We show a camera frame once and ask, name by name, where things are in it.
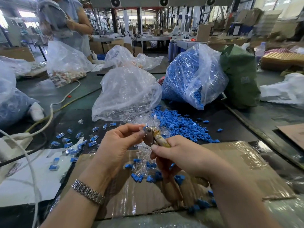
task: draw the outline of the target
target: forearm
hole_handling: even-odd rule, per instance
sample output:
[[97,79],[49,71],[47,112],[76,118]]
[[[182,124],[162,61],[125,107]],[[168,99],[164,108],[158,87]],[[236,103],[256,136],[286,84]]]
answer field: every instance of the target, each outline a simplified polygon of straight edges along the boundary
[[[110,178],[102,166],[102,163],[93,159],[78,180],[104,195]],[[40,228],[89,228],[93,224],[98,208],[99,205],[70,189]]]
[[236,170],[224,166],[216,175],[212,181],[212,190],[228,227],[280,227],[266,210],[262,197],[252,191]]
[[93,28],[86,24],[75,23],[75,31],[82,34],[91,34],[93,32]]

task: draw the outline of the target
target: black cable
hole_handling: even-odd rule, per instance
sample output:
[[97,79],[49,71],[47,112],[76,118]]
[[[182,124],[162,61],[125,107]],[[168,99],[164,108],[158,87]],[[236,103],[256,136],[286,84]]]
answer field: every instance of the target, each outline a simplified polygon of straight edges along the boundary
[[[32,151],[28,152],[28,153],[27,153],[28,155],[30,155],[30,154],[32,154],[32,153],[35,153],[35,152],[39,151],[39,150],[40,150],[41,148],[43,148],[43,147],[45,146],[45,144],[47,143],[47,136],[46,136],[46,134],[45,134],[43,131],[41,132],[41,134],[42,134],[43,137],[44,137],[44,142],[43,142],[41,145],[39,145],[37,148],[35,148],[35,149],[33,149]],[[21,159],[21,158],[24,158],[24,157],[25,157],[25,154],[22,154],[22,155],[20,155],[20,156],[18,156],[18,157],[14,157],[14,158],[12,158],[12,159],[10,159],[10,160],[4,161],[4,162],[0,163],[0,167],[5,166],[5,165],[8,165],[8,164],[10,164],[10,163],[12,163],[12,162],[14,162],[14,161],[17,161],[17,160],[19,160],[19,159]]]

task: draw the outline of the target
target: bag of blue plastic parts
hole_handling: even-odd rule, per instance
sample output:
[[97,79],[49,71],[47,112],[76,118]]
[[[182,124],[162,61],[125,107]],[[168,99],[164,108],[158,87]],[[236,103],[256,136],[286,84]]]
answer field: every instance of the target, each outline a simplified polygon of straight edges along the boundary
[[37,101],[16,88],[16,76],[10,67],[3,62],[0,65],[0,129],[3,130],[18,122]]
[[167,68],[162,98],[187,102],[203,110],[225,90],[229,81],[219,64],[220,55],[202,44],[180,53]]

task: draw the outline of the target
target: person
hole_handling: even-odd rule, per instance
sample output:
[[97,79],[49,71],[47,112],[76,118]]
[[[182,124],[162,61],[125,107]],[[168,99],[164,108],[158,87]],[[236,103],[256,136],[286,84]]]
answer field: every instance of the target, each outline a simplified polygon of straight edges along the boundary
[[[91,58],[91,50],[89,45],[89,37],[93,32],[93,27],[82,7],[82,4],[78,0],[52,0],[59,4],[59,7],[66,13],[68,19],[62,19],[62,15],[56,14],[58,10],[53,9],[53,17],[56,19],[57,25],[63,28],[65,25],[73,32],[72,37],[56,38],[56,41],[61,41],[74,49],[77,49],[84,53],[84,55],[93,61]],[[37,15],[40,21],[40,29],[44,35],[53,35],[53,27],[47,21],[47,17],[37,8]]]
[[[125,152],[145,136],[143,126],[125,124],[108,131],[78,180],[103,195],[110,180],[118,173]],[[183,169],[189,174],[207,179],[227,227],[280,228],[261,198],[226,161],[180,135],[168,138],[167,141],[172,148],[151,147],[151,158],[156,158],[163,176],[176,174]],[[99,204],[71,188],[40,228],[90,228],[98,208]]]

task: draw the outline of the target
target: dark table surface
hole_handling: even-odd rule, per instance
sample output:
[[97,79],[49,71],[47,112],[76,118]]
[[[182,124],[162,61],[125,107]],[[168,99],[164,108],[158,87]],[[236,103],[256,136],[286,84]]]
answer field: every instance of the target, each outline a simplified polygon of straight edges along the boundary
[[[160,78],[163,75],[155,75],[156,78]],[[87,77],[83,78],[81,81],[82,85],[73,92],[72,98],[66,100],[63,104],[68,101],[82,96],[88,92],[91,92],[95,89],[100,88],[100,81],[102,76],[96,76],[96,74],[88,74]],[[35,78],[32,80],[24,80],[17,83],[17,87],[26,93],[28,96],[33,97],[40,101],[41,106],[45,109],[45,113],[49,114],[49,105],[53,102],[59,102],[63,96],[65,96],[71,89],[77,86],[77,83],[72,83],[62,88],[55,88],[54,85],[50,82],[50,80],[45,77]],[[101,90],[98,90],[92,93],[89,96],[86,96],[75,103],[67,106],[63,110],[59,111],[55,114],[55,117],[51,123],[51,125],[45,130],[45,134],[47,135],[48,142],[45,148],[47,148],[51,141],[55,139],[56,133],[61,133],[66,131],[69,127],[72,127],[73,130],[81,131],[85,135],[85,139],[89,139],[89,136],[92,134],[92,128],[95,126],[99,126],[102,128],[104,125],[104,121],[98,120],[97,122],[92,121],[92,106],[101,93]],[[282,144],[284,142],[284,146],[286,149],[289,149],[291,155],[301,154],[302,150],[299,150],[294,144],[292,144],[288,140],[283,140],[275,132],[273,132],[273,127],[275,127],[275,123],[273,123],[273,119],[269,118],[279,118],[279,114],[282,114],[283,118],[287,118],[290,120],[295,118],[298,114],[297,110],[289,109],[288,107],[284,107],[281,111],[277,111],[277,108],[282,106],[277,106],[270,103],[261,103],[256,108],[252,108],[250,110],[240,112],[239,114],[248,118],[254,125],[258,125],[262,130],[268,131],[268,134],[276,140],[277,143]],[[294,189],[297,193],[304,193],[304,189],[302,188],[304,175],[301,171],[294,168],[288,162],[279,157],[276,153],[274,153],[269,147],[267,147],[260,139],[249,131],[239,120],[231,114],[221,103],[213,102],[211,104],[206,105],[204,111],[198,111],[189,104],[186,103],[173,103],[169,104],[169,101],[161,101],[161,105],[164,108],[168,108],[171,110],[177,110],[180,114],[189,114],[190,117],[195,121],[196,118],[202,118],[204,120],[209,120],[209,124],[202,124],[203,127],[207,126],[209,130],[209,134],[212,139],[219,139],[221,142],[230,142],[230,141],[238,141],[244,140],[249,142],[254,148],[260,152],[261,156],[274,168],[278,174],[288,181],[289,185]],[[84,123],[79,124],[78,120],[83,119]],[[31,124],[27,119],[22,120],[18,127],[11,126],[6,131],[9,134],[20,133],[25,131]],[[224,128],[225,130],[221,133],[217,133],[216,130],[219,128]],[[98,142],[101,141],[104,133],[107,131],[104,130],[101,132],[101,136],[98,139]],[[33,142],[28,147],[31,149],[32,147],[41,144],[42,137],[37,135],[34,137]],[[90,149],[86,147],[83,153],[89,152]],[[66,180],[63,182],[61,189],[64,187]],[[39,219],[40,222],[44,220],[46,217],[50,205],[53,200],[43,201],[39,204]],[[14,228],[26,228],[31,227],[32,218],[33,218],[33,205],[20,205],[20,206],[11,206],[0,208],[0,227],[14,227]]]

